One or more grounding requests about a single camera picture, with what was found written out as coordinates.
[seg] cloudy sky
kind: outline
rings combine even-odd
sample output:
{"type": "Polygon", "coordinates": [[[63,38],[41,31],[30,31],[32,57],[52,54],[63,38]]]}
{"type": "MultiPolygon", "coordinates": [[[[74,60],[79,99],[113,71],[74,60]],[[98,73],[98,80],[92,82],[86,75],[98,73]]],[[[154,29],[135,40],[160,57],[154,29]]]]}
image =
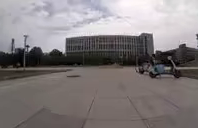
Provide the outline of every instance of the cloudy sky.
{"type": "Polygon", "coordinates": [[[72,36],[154,34],[155,49],[196,47],[198,0],[0,0],[0,50],[28,34],[31,47],[64,51],[72,36]]]}

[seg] manhole cover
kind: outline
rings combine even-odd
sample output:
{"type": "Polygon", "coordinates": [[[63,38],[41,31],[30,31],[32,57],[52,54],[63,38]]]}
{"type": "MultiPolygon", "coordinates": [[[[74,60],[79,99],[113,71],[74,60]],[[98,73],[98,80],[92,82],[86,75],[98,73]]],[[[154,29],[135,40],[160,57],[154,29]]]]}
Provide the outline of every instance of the manhole cover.
{"type": "Polygon", "coordinates": [[[76,78],[76,77],[80,77],[80,75],[69,75],[67,76],[68,78],[76,78]]]}

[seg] green tree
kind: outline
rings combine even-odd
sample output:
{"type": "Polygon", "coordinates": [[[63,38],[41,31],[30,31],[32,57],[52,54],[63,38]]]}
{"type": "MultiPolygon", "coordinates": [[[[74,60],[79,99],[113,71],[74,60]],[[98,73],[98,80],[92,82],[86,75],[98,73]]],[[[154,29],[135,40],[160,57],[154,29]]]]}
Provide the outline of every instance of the green tree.
{"type": "Polygon", "coordinates": [[[31,66],[40,65],[43,56],[42,49],[40,47],[33,47],[29,52],[29,63],[31,66]]]}
{"type": "Polygon", "coordinates": [[[53,49],[50,53],[50,56],[63,56],[63,53],[60,52],[58,49],[53,49]]]}

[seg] street light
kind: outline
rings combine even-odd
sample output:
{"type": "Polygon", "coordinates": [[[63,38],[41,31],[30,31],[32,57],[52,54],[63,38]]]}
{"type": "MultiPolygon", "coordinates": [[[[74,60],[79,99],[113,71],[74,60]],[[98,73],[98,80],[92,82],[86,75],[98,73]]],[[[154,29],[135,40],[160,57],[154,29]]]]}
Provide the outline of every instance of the street light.
{"type": "Polygon", "coordinates": [[[28,35],[24,35],[24,60],[23,60],[23,68],[24,68],[24,71],[25,71],[25,67],[26,67],[26,47],[27,47],[27,38],[28,38],[28,35]]]}

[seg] person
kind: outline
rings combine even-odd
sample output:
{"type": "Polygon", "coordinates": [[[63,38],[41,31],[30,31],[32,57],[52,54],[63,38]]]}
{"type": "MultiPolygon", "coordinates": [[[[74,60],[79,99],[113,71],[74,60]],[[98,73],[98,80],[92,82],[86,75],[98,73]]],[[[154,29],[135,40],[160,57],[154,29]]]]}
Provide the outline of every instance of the person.
{"type": "Polygon", "coordinates": [[[155,54],[152,54],[152,56],[150,57],[150,64],[152,66],[154,66],[156,63],[156,55],[155,54]]]}

